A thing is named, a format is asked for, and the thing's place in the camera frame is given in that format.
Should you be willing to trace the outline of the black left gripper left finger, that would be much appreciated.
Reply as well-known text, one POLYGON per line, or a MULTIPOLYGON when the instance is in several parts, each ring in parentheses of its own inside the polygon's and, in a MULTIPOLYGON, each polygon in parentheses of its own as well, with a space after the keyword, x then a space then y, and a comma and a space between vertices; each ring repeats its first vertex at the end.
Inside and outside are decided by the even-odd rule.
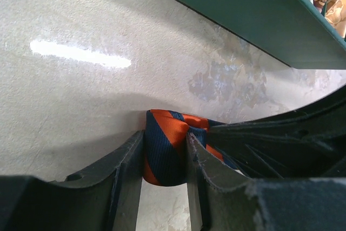
POLYGON ((1 177, 1 230, 135 230, 143 171, 138 131, 62 182, 1 177))

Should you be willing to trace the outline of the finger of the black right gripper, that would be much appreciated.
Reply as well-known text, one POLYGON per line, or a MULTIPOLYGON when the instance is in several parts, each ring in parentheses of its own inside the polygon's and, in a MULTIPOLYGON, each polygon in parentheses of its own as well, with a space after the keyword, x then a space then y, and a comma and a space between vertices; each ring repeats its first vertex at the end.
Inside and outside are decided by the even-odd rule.
POLYGON ((344 107, 345 85, 316 102, 298 109, 257 120, 214 126, 210 128, 209 133, 220 133, 222 130, 235 130, 237 128, 259 128, 261 126, 270 126, 271 124, 279 126, 281 124, 310 121, 322 115, 334 113, 337 109, 344 107))
POLYGON ((338 117, 218 126, 207 143, 247 177, 345 177, 345 120, 338 117))

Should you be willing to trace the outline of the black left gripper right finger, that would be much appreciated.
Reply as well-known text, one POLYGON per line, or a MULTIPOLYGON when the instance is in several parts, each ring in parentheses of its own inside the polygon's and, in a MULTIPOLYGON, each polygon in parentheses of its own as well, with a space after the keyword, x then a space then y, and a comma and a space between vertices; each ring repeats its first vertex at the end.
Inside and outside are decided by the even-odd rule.
POLYGON ((187 135, 192 230, 345 230, 345 178, 251 179, 187 135))

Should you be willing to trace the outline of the orange navy striped tie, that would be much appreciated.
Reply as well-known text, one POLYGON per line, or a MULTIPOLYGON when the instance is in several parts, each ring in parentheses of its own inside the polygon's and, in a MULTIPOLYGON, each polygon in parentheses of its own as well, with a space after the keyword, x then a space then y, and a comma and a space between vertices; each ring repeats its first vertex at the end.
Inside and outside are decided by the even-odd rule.
POLYGON ((186 136, 194 134, 202 147, 232 169, 237 167, 207 144, 207 132, 221 125, 213 121, 171 110, 151 109, 146 113, 143 178, 156 186, 186 183, 186 136))

